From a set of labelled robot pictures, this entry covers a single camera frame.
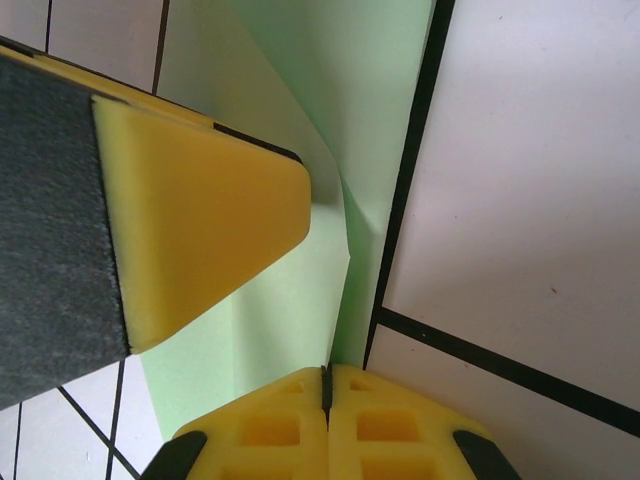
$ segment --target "green paper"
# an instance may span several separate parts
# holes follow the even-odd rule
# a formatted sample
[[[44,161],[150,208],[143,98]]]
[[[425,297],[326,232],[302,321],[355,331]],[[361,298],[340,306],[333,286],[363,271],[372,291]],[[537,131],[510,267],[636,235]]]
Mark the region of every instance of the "green paper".
[[[158,92],[295,151],[309,170],[313,200],[300,246],[142,356],[166,438],[242,393],[327,362],[349,254],[335,160],[224,1],[171,2]],[[212,383],[215,395],[189,396]]]
[[[230,2],[338,163],[351,263],[332,359],[362,365],[431,2]]]
[[[427,0],[171,1],[159,94],[297,152],[314,203],[302,245],[143,355],[165,437],[330,354],[361,364],[430,14]]]

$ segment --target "gray fabric surface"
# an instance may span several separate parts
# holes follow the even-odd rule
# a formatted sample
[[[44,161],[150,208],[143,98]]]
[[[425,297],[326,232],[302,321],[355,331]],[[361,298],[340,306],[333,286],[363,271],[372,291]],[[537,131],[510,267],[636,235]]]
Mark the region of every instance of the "gray fabric surface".
[[[0,409],[129,354],[89,94],[0,57]]]

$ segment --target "yellow foam pad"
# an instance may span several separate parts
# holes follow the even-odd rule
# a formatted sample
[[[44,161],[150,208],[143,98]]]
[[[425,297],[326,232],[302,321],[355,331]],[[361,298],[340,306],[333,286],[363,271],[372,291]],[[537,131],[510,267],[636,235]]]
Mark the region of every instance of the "yellow foam pad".
[[[327,424],[320,369],[306,368],[176,433],[207,435],[188,480],[325,480]]]
[[[358,368],[334,367],[331,480],[475,480],[452,436],[478,423]]]
[[[177,332],[306,236],[298,162],[211,128],[94,96],[132,351]]]

